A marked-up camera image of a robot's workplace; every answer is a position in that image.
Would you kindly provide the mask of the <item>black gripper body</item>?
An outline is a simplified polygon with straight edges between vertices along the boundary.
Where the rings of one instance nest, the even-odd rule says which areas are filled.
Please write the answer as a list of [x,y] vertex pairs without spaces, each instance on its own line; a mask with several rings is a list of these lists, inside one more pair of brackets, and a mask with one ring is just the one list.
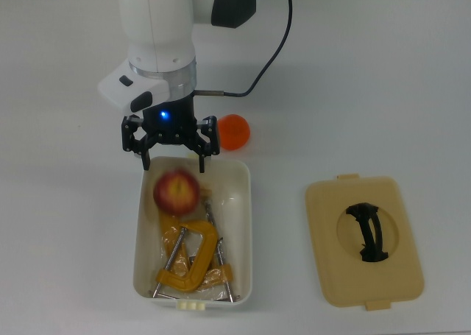
[[146,135],[141,139],[141,143],[144,146],[195,146],[201,141],[197,133],[192,95],[149,107],[143,111],[143,116],[141,127]]

